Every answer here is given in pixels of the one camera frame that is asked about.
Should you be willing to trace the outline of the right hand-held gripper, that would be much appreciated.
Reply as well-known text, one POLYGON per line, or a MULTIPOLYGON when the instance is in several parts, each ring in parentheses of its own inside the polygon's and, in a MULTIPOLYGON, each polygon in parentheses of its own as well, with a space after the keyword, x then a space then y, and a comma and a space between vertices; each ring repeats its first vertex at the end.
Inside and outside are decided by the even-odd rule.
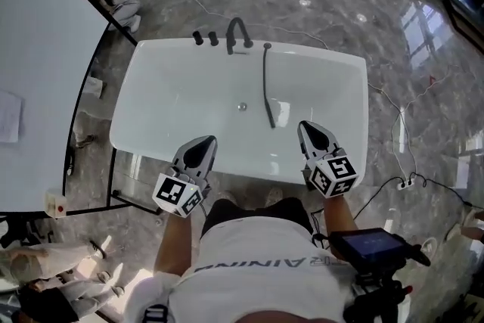
POLYGON ((297 134, 306 159, 302 176, 310 191, 323 197, 339 197, 356 183, 358 173, 335 135, 323 126, 303 120, 297 134))

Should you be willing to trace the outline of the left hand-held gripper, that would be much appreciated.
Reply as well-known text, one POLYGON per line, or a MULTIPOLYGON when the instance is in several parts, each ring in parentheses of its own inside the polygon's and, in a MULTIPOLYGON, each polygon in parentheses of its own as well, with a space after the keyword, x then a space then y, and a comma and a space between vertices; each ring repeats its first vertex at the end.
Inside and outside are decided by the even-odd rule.
POLYGON ((163 211, 187 218, 206 199, 210 186, 207 176, 215 161, 215 136, 195 138, 183 144, 172 163, 160 173, 152 195, 163 211))

